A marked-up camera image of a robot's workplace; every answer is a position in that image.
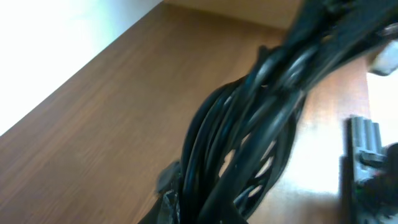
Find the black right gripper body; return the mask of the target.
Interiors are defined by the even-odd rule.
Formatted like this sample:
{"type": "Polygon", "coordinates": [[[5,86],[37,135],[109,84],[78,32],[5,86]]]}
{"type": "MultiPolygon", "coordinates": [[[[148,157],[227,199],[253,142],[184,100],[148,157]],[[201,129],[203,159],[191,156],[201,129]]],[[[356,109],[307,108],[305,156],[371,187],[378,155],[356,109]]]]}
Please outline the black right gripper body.
{"type": "Polygon", "coordinates": [[[310,90],[319,81],[350,61],[392,39],[384,34],[397,22],[396,0],[305,1],[284,42],[299,50],[295,86],[310,90]]]}

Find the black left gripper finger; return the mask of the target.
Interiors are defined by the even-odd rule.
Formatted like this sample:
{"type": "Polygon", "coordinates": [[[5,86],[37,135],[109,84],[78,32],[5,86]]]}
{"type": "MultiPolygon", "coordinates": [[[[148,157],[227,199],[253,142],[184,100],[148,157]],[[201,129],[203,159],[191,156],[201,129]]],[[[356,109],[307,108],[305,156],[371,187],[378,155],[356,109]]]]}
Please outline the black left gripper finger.
{"type": "Polygon", "coordinates": [[[159,174],[155,188],[157,200],[138,224],[181,223],[183,184],[181,162],[180,160],[173,161],[159,174]]]}

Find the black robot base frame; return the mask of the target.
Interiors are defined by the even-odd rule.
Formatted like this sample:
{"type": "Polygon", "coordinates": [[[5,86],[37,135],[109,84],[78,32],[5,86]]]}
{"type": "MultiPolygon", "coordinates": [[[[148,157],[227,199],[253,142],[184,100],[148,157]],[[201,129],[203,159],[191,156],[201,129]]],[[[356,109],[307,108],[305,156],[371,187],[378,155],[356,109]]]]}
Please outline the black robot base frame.
{"type": "Polygon", "coordinates": [[[351,116],[345,125],[349,221],[397,223],[397,143],[383,146],[371,119],[351,116]]]}

